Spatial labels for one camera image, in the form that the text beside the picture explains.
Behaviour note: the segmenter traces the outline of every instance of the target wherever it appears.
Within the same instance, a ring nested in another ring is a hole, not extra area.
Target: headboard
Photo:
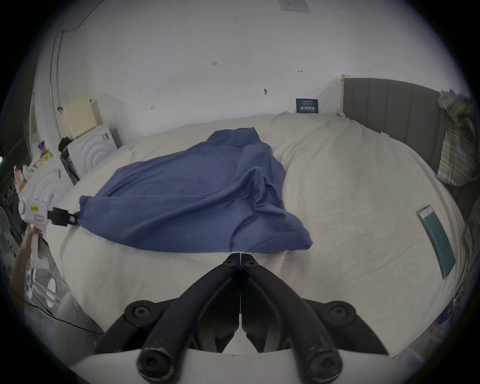
[[[438,171],[449,117],[438,105],[439,92],[396,80],[343,78],[346,117],[385,132],[415,150]],[[461,188],[447,186],[464,219],[480,195],[480,179]]]

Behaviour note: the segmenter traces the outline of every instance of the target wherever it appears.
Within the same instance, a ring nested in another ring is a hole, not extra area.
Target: black cable
[[[93,333],[94,335],[103,335],[103,333],[99,333],[99,332],[94,332],[94,331],[90,331],[89,329],[86,329],[86,328],[82,328],[82,327],[79,327],[78,325],[75,325],[75,324],[72,324],[68,321],[65,321],[65,320],[62,320],[62,319],[59,319],[58,317],[55,317],[47,312],[45,312],[43,309],[41,309],[40,307],[38,307],[37,305],[34,305],[34,304],[31,304],[27,301],[25,301],[24,299],[22,299],[20,297],[20,295],[18,295],[16,292],[14,292],[14,294],[21,300],[23,301],[26,305],[30,305],[31,307],[35,307],[35,308],[38,308],[40,309],[45,315],[51,317],[52,319],[55,319],[55,320],[58,320],[58,321],[61,321],[62,323],[67,323],[67,324],[70,324],[70,325],[73,325],[75,328],[79,328],[79,329],[83,329],[84,331],[87,331],[87,332],[90,332],[90,333]]]
[[[32,287],[32,295],[40,303],[43,309],[46,310],[50,314],[50,316],[53,316],[53,313],[48,308],[46,308],[45,305],[42,304],[42,302],[38,299],[37,296],[35,296],[35,293],[33,292],[33,287]]]

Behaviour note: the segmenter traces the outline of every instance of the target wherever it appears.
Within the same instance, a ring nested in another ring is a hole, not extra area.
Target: blue fabric
[[[113,242],[159,252],[309,249],[285,211],[285,171],[255,128],[222,130],[183,152],[118,169],[78,223]]]

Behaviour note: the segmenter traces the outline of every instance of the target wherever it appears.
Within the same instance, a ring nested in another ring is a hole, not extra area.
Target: person's arm
[[[25,290],[25,270],[32,248],[32,236],[40,235],[42,232],[37,228],[29,228],[27,234],[20,245],[15,265],[13,266],[12,278],[10,279],[10,290],[12,291],[12,300],[20,315],[24,316],[24,290]]]

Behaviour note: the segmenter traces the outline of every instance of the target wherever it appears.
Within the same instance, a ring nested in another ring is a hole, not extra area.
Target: white bed sheet
[[[181,151],[214,131],[255,127],[283,164],[283,199],[313,241],[307,251],[255,255],[300,296],[351,303],[394,356],[435,320],[465,271],[463,219],[412,149],[335,114],[259,115],[191,125],[122,147],[81,180],[60,207],[78,211],[119,167]],[[456,264],[442,273],[417,210],[431,204]],[[82,308],[104,330],[135,300],[178,297],[226,253],[148,252],[83,228],[49,225],[47,241]]]

